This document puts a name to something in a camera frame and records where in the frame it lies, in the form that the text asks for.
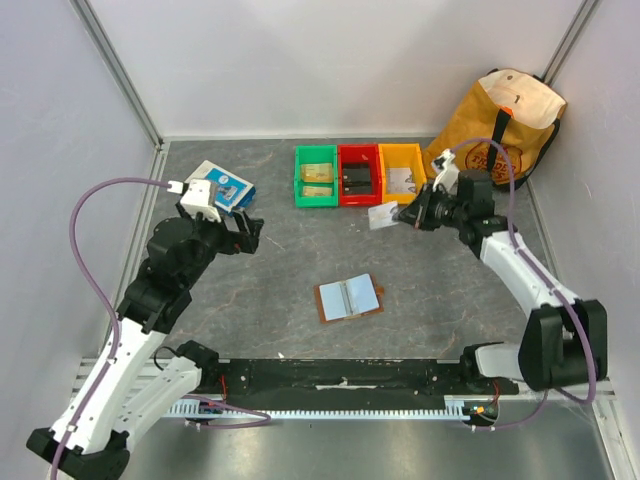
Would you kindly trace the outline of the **brown leather card holder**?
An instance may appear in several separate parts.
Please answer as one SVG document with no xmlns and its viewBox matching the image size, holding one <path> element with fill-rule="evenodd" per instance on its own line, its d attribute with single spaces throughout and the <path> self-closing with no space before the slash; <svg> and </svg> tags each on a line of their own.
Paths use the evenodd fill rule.
<svg viewBox="0 0 640 480">
<path fill-rule="evenodd" d="M 384 288 L 369 273 L 347 280 L 316 285 L 313 289 L 323 324 L 354 320 L 384 311 Z"/>
</svg>

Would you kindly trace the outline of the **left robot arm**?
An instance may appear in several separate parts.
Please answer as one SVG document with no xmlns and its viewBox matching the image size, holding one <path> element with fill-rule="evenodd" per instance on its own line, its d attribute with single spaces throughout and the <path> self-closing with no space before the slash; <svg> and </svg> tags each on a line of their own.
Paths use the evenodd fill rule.
<svg viewBox="0 0 640 480">
<path fill-rule="evenodd" d="M 191 290 L 219 254 L 256 252 L 261 219 L 233 215 L 237 230 L 202 214 L 180 213 L 160 222 L 147 257 L 116 310 L 104 350 L 67 410 L 48 428 L 34 430 L 26 446 L 51 466 L 51 476 L 117 479 L 136 444 L 184 395 L 216 388 L 216 352 L 195 342 L 146 387 L 130 392 L 146 361 L 162 346 L 191 303 Z"/>
</svg>

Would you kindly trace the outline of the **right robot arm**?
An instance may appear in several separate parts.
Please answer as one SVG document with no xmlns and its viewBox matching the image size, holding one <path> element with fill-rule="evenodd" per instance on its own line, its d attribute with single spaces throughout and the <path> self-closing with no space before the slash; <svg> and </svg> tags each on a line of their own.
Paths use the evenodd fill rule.
<svg viewBox="0 0 640 480">
<path fill-rule="evenodd" d="M 607 313 L 597 300 L 582 300 L 558 282 L 525 245 L 508 219 L 495 212 L 492 182 L 479 170 L 462 172 L 455 192 L 437 183 L 395 216 L 423 231 L 457 230 L 460 241 L 504 283 L 527 318 L 517 344 L 472 345 L 458 381 L 477 394 L 502 377 L 533 391 L 586 384 L 607 376 Z"/>
</svg>

